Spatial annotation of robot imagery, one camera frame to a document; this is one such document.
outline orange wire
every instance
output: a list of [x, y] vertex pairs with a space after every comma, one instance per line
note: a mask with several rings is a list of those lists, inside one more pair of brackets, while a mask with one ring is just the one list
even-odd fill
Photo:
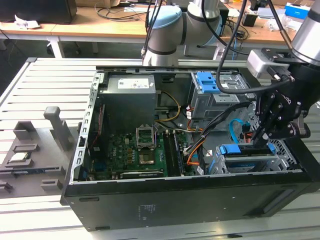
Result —
[[188, 157], [188, 160], [186, 161], [187, 165], [199, 165], [198, 162], [190, 162], [192, 155], [195, 153], [195, 151], [205, 142], [205, 140], [203, 140], [202, 142], [199, 143], [198, 146], [196, 146], [196, 148], [191, 152], [190, 156]]

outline white paper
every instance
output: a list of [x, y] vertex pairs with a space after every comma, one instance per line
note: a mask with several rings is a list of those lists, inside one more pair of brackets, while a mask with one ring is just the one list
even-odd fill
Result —
[[302, 25], [302, 22], [291, 20], [288, 23], [287, 27], [290, 28], [290, 29], [298, 31], [299, 28], [301, 27], [301, 25]]
[[148, 78], [121, 78], [118, 81], [118, 89], [148, 89]]
[[235, 8], [229, 8], [228, 17], [237, 18], [239, 17], [240, 13]]
[[20, 28], [20, 29], [36, 29], [36, 28], [40, 28], [41, 26], [38, 24], [37, 21], [33, 20], [33, 21], [26, 21], [23, 20], [19, 17], [17, 17], [17, 15], [14, 15], [15, 21], [14, 23]]

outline aluminum profile table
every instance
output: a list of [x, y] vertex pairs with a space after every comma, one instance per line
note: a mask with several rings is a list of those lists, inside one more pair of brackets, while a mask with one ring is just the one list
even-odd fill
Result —
[[[218, 66], [218, 62], [204, 60], [183, 60], [179, 64]], [[245, 62], [225, 64], [243, 67]], [[60, 117], [69, 126], [77, 126], [83, 117], [96, 66], [105, 65], [140, 66], [141, 62], [85, 58], [38, 58], [26, 62], [0, 97], [0, 162], [15, 138], [12, 130], [19, 120], [31, 120], [36, 128], [51, 126], [43, 117], [47, 106], [59, 106]], [[319, 116], [320, 109], [315, 105], [306, 118], [312, 135], [305, 140], [318, 160]], [[61, 206], [59, 200], [59, 195], [0, 199], [0, 239], [209, 240], [242, 236], [243, 240], [309, 240], [320, 237], [320, 191], [300, 196], [273, 217], [95, 232], [87, 232], [71, 208]]]

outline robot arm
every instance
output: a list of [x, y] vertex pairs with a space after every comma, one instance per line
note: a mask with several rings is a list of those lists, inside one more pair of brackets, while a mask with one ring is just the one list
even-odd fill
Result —
[[[220, 32], [222, 26], [218, 3], [219, 0], [207, 0], [204, 6], [205, 15], [216, 32]], [[177, 6], [159, 9], [147, 41], [144, 66], [177, 66], [178, 45], [208, 45], [216, 41], [203, 19], [201, 4], [202, 0], [194, 0], [188, 5], [187, 13], [182, 13]]]
[[263, 144], [267, 138], [310, 136], [304, 118], [320, 99], [319, 34], [320, 0], [316, 0], [292, 41], [292, 49], [250, 52], [247, 65], [255, 77], [269, 73], [277, 80], [281, 75], [291, 78], [287, 85], [257, 94], [255, 114], [259, 127], [253, 136], [254, 145]]

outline black cable on desk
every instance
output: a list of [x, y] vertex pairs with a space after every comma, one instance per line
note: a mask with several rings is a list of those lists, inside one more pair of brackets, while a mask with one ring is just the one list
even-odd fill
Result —
[[[202, 12], [202, 17], [204, 19], [204, 22], [207, 25], [207, 27], [210, 29], [212, 34], [216, 37], [216, 39], [219, 40], [220, 43], [222, 43], [224, 46], [227, 46], [227, 43], [221, 39], [221, 37], [216, 33], [216, 31], [211, 27], [210, 23], [208, 22], [208, 19], [207, 19], [207, 16], [206, 16], [206, 11], [205, 11], [205, 0], [202, 0], [201, 12]], [[236, 49], [232, 49], [231, 48], [230, 50], [233, 51], [233, 52], [236, 52], [238, 54], [249, 55], [249, 53], [247, 53], [247, 52], [238, 51]]]
[[14, 43], [14, 41], [12, 41], [12, 39], [10, 39], [10, 38], [4, 33], [4, 31], [2, 31], [1, 28], [0, 28], [0, 32], [6, 37], [6, 39], [8, 39], [8, 40], [16, 47], [16, 49], [19, 50], [19, 52], [20, 52], [25, 58], [28, 58], [27, 55], [25, 55], [25, 53]]

